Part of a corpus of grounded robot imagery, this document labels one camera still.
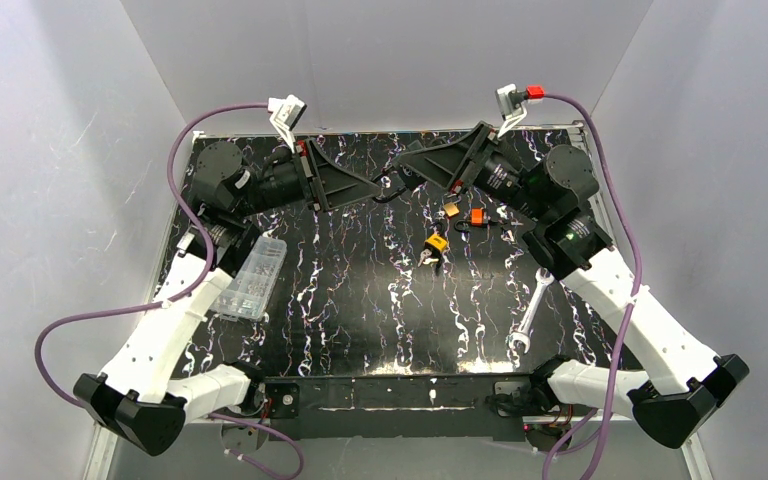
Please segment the small brass padlock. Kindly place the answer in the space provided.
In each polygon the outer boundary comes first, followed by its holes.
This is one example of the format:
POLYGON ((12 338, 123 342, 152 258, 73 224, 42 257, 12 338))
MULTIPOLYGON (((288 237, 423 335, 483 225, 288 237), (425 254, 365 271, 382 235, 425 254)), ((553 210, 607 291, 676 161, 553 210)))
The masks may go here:
POLYGON ((459 215, 460 214, 459 203, 460 203, 460 198, 457 196, 447 198, 442 205, 443 215, 448 219, 459 215))

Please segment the black padlock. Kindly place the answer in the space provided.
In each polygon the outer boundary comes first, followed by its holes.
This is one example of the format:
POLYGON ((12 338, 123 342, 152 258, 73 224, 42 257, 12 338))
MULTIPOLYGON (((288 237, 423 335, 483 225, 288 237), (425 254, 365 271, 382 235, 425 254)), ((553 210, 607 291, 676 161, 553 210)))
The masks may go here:
POLYGON ((370 181, 380 188, 379 194, 371 198, 373 202, 378 204, 387 204, 417 188, 414 182, 409 179, 409 172, 395 166, 383 168, 370 181))

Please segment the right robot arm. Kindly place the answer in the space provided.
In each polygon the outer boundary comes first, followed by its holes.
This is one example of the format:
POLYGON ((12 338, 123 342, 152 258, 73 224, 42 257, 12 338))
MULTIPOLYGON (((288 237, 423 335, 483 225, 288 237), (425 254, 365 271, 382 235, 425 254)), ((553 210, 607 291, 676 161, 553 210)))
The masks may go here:
POLYGON ((588 304, 639 362, 636 371, 612 371, 552 358, 531 375, 528 397, 539 407, 600 408, 678 448, 748 376, 743 359, 694 338, 627 265, 590 211, 599 184, 585 151, 560 144, 526 162, 480 123, 446 144, 413 143, 393 164, 409 184, 428 182, 453 193, 474 187, 519 213, 531 257, 588 304))

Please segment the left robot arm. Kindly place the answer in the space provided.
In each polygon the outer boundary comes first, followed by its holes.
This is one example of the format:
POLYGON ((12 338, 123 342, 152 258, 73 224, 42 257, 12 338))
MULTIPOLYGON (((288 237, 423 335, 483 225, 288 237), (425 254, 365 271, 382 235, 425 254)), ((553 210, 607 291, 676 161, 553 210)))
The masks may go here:
POLYGON ((188 197, 196 220, 179 242, 153 307, 99 373, 76 381, 80 406, 150 456, 168 450, 196 419, 252 406, 263 375, 246 362, 172 377, 214 303, 254 263, 259 231, 251 217, 296 202, 324 212, 380 193, 380 185, 338 166, 314 140, 276 149, 262 169, 247 163, 231 142, 205 147, 195 160, 188 197))

